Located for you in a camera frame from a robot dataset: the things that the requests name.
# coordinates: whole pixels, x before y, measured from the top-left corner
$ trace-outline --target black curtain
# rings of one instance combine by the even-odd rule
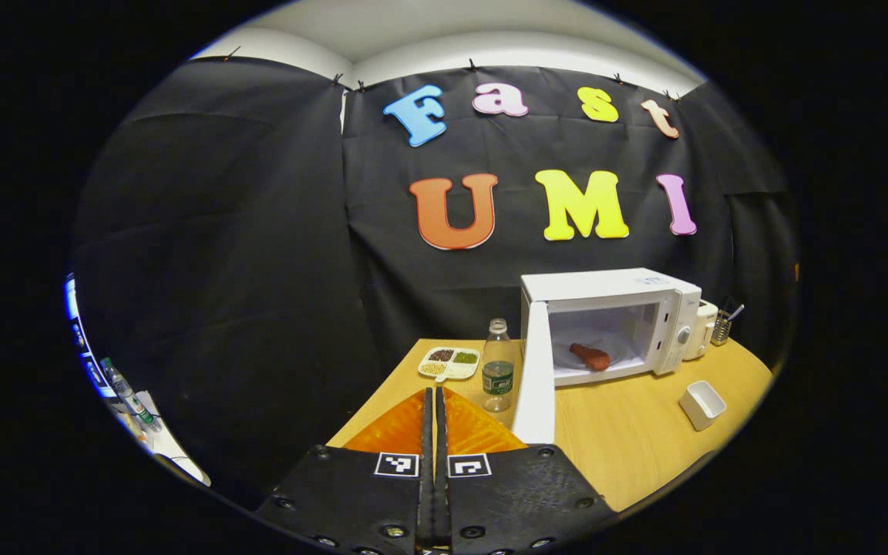
[[[267,60],[184,63],[114,131],[77,214],[92,349],[247,508],[384,377],[343,210],[343,91]]]
[[[528,115],[474,110],[476,86],[494,82],[517,87]],[[383,109],[428,84],[443,91],[436,101],[447,130],[412,147],[405,127]],[[577,97],[581,87],[605,91],[619,119],[589,119]],[[668,110],[677,140],[641,108],[646,99]],[[417,338],[483,338],[494,317],[506,318],[517,336],[521,274],[620,267],[693,282],[712,302],[742,299],[747,310],[732,337],[773,366],[796,316],[791,204],[778,168],[730,110],[709,84],[672,101],[603,76],[535,67],[437,71],[350,92],[343,131],[348,223],[383,368],[394,368]],[[547,241],[547,195],[535,175],[552,169],[567,172],[582,192],[590,173],[616,173],[630,235]],[[448,218],[462,228],[473,220],[471,193],[461,186],[470,173],[498,178],[496,229],[473,249],[435,249],[417,230],[409,185],[451,180]],[[670,231],[660,173],[684,178],[694,235]]]

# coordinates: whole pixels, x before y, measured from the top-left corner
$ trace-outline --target utensil holder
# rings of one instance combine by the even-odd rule
[[[729,320],[731,314],[725,310],[718,310],[718,318],[715,319],[715,331],[711,334],[712,345],[725,345],[728,341],[728,334],[732,331],[732,321]]]

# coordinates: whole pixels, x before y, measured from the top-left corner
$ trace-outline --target food tray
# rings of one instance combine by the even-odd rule
[[[455,362],[459,358],[471,358],[473,362]],[[434,347],[423,355],[423,360],[416,366],[420,375],[434,378],[435,382],[443,383],[448,379],[468,379],[475,375],[482,354],[473,348]]]

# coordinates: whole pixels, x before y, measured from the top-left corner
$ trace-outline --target white microwave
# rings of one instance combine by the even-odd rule
[[[698,320],[701,288],[645,267],[521,277],[523,372],[512,432],[553,442],[554,387],[673,372]],[[594,370],[571,351],[605,352]]]

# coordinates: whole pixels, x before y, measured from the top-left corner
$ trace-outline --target bottle on desk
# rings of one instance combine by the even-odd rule
[[[506,321],[502,318],[492,320],[482,353],[482,387],[489,395],[483,403],[486,411],[498,413],[509,408],[516,355],[516,345],[509,338]]]
[[[126,402],[126,407],[133,411],[133,414],[141,419],[147,428],[152,429],[153,432],[161,431],[163,425],[160,424],[159,419],[146,410],[146,407],[136,397],[133,388],[130,387],[130,383],[126,382],[119,370],[116,370],[116,366],[112,365],[112,359],[102,358],[102,370],[105,370],[105,376],[108,377],[109,382],[112,382],[112,388],[116,390],[119,399]]]

